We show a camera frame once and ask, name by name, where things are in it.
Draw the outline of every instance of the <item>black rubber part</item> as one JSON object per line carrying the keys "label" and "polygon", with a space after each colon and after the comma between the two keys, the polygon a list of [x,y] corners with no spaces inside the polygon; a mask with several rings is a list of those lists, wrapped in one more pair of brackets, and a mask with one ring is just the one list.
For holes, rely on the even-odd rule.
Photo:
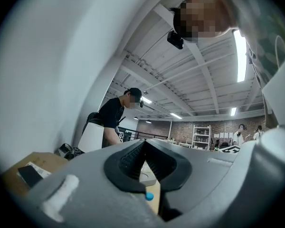
{"label": "black rubber part", "polygon": [[122,191],[146,193],[146,188],[139,182],[140,171],[145,161],[142,139],[130,147],[116,152],[104,163],[107,178]]}
{"label": "black rubber part", "polygon": [[104,163],[104,172],[120,190],[145,193],[145,186],[139,182],[144,161],[147,161],[161,184],[162,192],[181,188],[192,172],[192,166],[186,158],[145,140],[109,156]]}

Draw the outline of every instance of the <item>cable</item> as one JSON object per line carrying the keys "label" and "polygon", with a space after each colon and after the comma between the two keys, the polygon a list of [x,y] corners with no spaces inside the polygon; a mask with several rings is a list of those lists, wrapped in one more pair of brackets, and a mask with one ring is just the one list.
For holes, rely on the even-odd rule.
{"label": "cable", "polygon": [[277,35],[276,38],[275,38],[275,58],[276,58],[276,64],[277,64],[277,67],[280,68],[280,63],[279,63],[279,58],[277,56],[277,39],[280,38],[282,43],[283,43],[283,46],[284,46],[284,50],[285,50],[285,43],[283,41],[283,39]]}
{"label": "cable", "polygon": [[162,81],[160,81],[159,83],[154,84],[154,85],[150,86],[149,88],[146,88],[146,89],[143,90],[143,91],[147,91],[147,90],[149,90],[149,89],[152,89],[153,87],[156,87],[156,86],[158,86],[158,85],[160,85],[160,84],[163,84],[163,83],[165,83],[166,81],[168,81],[168,80],[170,80],[170,79],[173,79],[173,78],[175,78],[175,77],[178,77],[179,75],[185,74],[185,73],[187,73],[187,72],[189,72],[189,71],[191,71],[191,70],[198,69],[198,68],[200,68],[200,67],[202,67],[202,66],[205,66],[205,65],[207,65],[207,64],[209,64],[209,63],[212,63],[212,62],[217,61],[217,60],[221,60],[221,59],[223,59],[223,58],[225,58],[225,57],[229,57],[229,56],[232,56],[232,55],[234,55],[234,53],[226,54],[226,55],[223,55],[223,56],[221,56],[221,57],[218,57],[218,58],[209,60],[209,61],[207,61],[207,62],[205,62],[205,63],[199,64],[199,65],[197,65],[197,66],[195,66],[195,67],[191,67],[191,68],[189,68],[189,69],[187,69],[187,70],[185,70],[185,71],[179,72],[178,74],[175,74],[175,75],[173,75],[173,76],[171,76],[171,77],[169,77],[169,78],[167,78],[167,79],[165,79],[165,80],[162,80]]}

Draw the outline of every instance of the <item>person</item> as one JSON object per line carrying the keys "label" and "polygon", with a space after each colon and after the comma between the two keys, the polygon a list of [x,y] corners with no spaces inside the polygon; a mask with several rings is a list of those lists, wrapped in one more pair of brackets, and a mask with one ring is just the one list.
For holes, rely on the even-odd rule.
{"label": "person", "polygon": [[[248,57],[261,89],[285,60],[285,17],[270,0],[185,0],[171,11],[174,30],[184,40],[214,38],[238,29],[250,47]],[[264,107],[266,126],[276,127],[265,100]]]}
{"label": "person", "polygon": [[242,132],[244,130],[246,130],[246,126],[244,124],[240,124],[238,126],[238,130],[234,133],[233,137],[232,137],[232,145],[237,145],[237,146],[242,146],[242,144],[244,143],[244,138],[243,138],[243,134]]}
{"label": "person", "polygon": [[264,132],[262,131],[261,125],[257,126],[257,129],[255,130],[255,132],[256,132],[255,135],[253,135],[254,140],[258,140],[264,134]]}
{"label": "person", "polygon": [[219,151],[219,139],[215,141],[214,151]]}
{"label": "person", "polygon": [[142,101],[142,92],[138,88],[126,90],[123,96],[110,99],[97,113],[91,113],[83,128],[83,132],[88,123],[95,123],[104,127],[104,137],[102,148],[120,143],[116,133],[116,128],[124,113],[124,107],[132,109]]}

